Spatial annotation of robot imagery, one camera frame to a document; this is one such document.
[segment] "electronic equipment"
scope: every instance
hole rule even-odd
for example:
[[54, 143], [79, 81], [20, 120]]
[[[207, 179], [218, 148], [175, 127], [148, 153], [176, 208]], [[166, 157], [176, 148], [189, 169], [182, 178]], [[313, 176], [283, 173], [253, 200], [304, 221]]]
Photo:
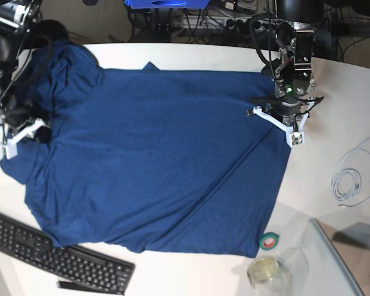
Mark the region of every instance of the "electronic equipment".
[[92, 250], [55, 248], [43, 232], [0, 214], [0, 251], [89, 289], [123, 295], [135, 265]]

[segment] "metal bracket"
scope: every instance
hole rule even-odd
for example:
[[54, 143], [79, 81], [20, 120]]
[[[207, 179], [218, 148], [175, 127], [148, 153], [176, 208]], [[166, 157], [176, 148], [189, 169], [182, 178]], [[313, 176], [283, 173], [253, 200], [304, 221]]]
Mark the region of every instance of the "metal bracket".
[[[307, 111], [314, 106], [315, 102], [310, 102], [308, 105]], [[263, 112], [262, 107], [256, 106], [252, 110], [252, 114], [258, 115], [260, 118], [267, 120], [271, 122], [273, 125], [277, 126], [280, 130], [283, 130], [286, 134], [286, 143], [290, 148], [293, 147], [293, 145], [299, 145], [299, 144], [305, 144], [305, 135], [304, 135], [304, 124], [307, 121], [308, 114], [304, 114], [302, 119], [300, 120], [300, 124], [298, 125], [298, 131], [294, 131], [293, 126], [286, 126], [283, 123], [276, 120], [271, 115], [268, 115]]]
[[47, 126], [44, 120], [37, 118], [35, 122], [21, 130], [19, 133], [17, 133], [13, 138], [8, 139], [5, 143], [0, 143], [0, 146], [2, 147], [3, 151], [6, 153], [7, 159], [12, 159], [18, 155], [18, 149], [17, 144], [25, 137], [34, 137], [36, 131], [43, 127]]
[[312, 75], [313, 36], [313, 30], [296, 31], [294, 89], [300, 96], [306, 93]]

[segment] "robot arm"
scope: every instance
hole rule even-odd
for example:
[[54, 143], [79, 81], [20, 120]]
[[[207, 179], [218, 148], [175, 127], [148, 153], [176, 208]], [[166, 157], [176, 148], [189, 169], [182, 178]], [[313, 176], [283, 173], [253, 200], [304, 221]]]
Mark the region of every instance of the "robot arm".
[[[275, 41], [281, 58], [270, 62], [258, 48], [255, 23], [260, 19], [279, 21]], [[315, 89], [311, 68], [314, 31], [311, 24], [323, 18], [323, 2], [320, 0], [276, 0], [276, 15], [255, 15], [250, 21], [250, 31], [260, 59], [266, 64], [262, 73], [273, 76], [275, 92], [269, 97], [253, 98], [253, 104], [267, 104], [265, 108], [249, 110], [269, 120], [287, 133], [291, 147], [304, 144], [303, 125], [309, 111], [323, 98], [303, 99]]]
[[13, 74], [18, 69], [20, 53], [35, 45], [32, 43], [37, 38], [31, 35], [38, 23], [40, 5], [41, 0], [0, 0], [0, 119], [3, 127], [8, 127], [8, 131], [3, 128], [3, 133], [12, 136], [7, 139], [3, 134], [2, 146], [8, 158], [16, 156], [17, 141], [24, 137], [40, 140], [40, 135], [45, 139], [42, 130], [49, 131], [47, 119], [40, 116], [43, 113], [17, 101], [14, 95], [19, 76]]

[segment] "green tape roll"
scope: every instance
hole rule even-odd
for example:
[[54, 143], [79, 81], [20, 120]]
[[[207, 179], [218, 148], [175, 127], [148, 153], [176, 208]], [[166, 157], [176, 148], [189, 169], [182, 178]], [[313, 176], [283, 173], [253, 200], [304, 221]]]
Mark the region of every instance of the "green tape roll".
[[259, 247], [265, 251], [272, 250], [278, 245], [278, 238], [278, 234], [267, 232], [261, 237]]

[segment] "blue t-shirt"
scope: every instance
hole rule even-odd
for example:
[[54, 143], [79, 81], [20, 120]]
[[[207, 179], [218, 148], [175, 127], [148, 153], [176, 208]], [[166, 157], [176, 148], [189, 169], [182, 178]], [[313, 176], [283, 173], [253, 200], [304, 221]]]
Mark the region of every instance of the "blue t-shirt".
[[272, 91], [259, 73], [104, 70], [56, 42], [38, 81], [17, 88], [49, 112], [52, 139], [23, 141], [1, 167], [56, 246], [254, 257], [290, 153], [281, 130], [246, 116]]

